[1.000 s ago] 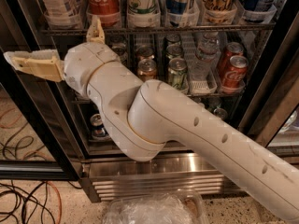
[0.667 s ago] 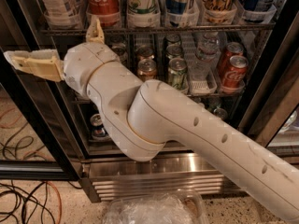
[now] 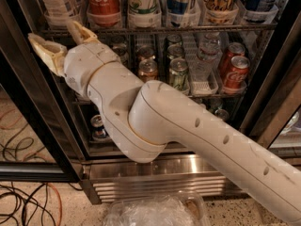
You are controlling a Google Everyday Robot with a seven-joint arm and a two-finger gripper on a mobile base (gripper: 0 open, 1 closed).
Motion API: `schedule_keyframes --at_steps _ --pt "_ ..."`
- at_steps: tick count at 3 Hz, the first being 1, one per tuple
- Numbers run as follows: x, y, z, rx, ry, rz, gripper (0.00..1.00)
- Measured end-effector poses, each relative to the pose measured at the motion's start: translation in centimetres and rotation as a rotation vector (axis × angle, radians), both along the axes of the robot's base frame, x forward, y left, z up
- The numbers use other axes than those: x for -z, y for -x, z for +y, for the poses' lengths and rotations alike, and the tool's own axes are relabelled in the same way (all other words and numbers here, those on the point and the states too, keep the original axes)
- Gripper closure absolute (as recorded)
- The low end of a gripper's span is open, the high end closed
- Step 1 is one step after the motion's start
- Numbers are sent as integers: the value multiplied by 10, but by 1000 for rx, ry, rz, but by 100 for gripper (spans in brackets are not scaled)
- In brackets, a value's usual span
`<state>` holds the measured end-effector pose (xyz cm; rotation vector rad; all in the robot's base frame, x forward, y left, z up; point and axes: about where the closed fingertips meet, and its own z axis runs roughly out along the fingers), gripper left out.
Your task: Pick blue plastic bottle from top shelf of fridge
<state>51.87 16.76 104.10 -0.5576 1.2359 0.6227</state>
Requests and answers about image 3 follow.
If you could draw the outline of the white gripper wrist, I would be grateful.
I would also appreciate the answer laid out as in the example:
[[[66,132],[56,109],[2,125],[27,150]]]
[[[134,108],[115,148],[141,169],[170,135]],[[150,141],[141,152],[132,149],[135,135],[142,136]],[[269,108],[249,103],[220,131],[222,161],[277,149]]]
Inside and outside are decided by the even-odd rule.
[[[77,21],[68,21],[67,28],[78,46],[67,47],[29,33],[29,42],[44,64],[56,76],[63,77],[67,85],[77,93],[86,93],[91,76],[110,62],[120,62],[120,58],[109,46],[98,42],[91,30]]]

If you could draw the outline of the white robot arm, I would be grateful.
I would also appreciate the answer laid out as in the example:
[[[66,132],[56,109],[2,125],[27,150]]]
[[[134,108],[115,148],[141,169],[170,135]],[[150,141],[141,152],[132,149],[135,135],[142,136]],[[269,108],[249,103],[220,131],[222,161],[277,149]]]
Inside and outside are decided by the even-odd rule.
[[[76,43],[71,49],[34,33],[28,39],[55,75],[98,107],[106,131],[128,158],[149,163],[169,142],[179,142],[289,226],[301,226],[300,170],[170,85],[142,82],[78,22],[70,21],[68,29]]]

